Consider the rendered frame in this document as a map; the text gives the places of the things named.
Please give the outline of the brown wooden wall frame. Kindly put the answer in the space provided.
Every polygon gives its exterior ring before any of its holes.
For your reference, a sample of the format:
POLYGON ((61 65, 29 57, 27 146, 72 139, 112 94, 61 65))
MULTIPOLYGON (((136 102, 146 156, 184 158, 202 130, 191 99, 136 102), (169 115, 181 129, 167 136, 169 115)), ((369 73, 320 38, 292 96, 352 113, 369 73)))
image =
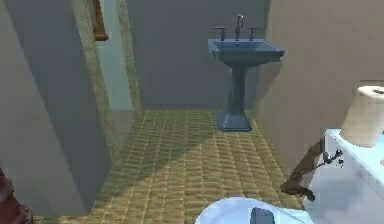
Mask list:
POLYGON ((100 5, 100 0, 92 0, 95 15, 95 25, 93 26, 93 32, 96 41, 107 41, 109 39, 103 21, 103 15, 100 5))

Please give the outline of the blue pedestal sink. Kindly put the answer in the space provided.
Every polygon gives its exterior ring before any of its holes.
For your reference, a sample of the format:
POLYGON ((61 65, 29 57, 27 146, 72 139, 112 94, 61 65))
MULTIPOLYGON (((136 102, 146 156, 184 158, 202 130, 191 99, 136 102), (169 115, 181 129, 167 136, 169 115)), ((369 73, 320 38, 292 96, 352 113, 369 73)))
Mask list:
POLYGON ((222 132, 249 132, 252 126, 244 111, 246 74, 252 67, 279 62, 285 50, 265 39, 209 39, 207 45, 215 60, 231 68, 231 88, 216 127, 222 132))

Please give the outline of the dark red brown object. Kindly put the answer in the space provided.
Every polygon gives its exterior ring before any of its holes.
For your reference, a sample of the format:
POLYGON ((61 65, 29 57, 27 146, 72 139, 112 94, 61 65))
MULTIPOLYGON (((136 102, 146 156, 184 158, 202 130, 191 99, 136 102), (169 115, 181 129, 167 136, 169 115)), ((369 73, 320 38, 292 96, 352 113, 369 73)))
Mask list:
POLYGON ((14 196, 12 181, 0 168, 0 224, 34 224, 32 211, 14 196))

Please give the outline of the grey sink faucet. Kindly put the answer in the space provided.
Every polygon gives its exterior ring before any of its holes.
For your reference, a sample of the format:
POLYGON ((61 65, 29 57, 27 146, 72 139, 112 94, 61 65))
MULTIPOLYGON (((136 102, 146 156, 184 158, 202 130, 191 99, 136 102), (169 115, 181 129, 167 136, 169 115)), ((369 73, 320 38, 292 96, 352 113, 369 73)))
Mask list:
POLYGON ((244 19, 243 15, 239 14, 237 16, 236 26, 235 26, 235 31, 234 31, 234 39, 235 39, 235 41, 239 41, 241 28, 243 27, 243 24, 244 24, 243 19, 244 19))

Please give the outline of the white toilet paper roll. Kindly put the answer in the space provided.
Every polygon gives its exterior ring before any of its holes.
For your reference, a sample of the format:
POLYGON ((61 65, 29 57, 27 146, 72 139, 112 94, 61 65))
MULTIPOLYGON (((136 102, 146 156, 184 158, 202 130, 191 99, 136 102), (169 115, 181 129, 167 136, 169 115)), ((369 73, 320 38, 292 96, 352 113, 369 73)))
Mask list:
POLYGON ((384 87, 360 86, 341 126, 340 135, 349 143, 371 148, 384 131, 384 87))

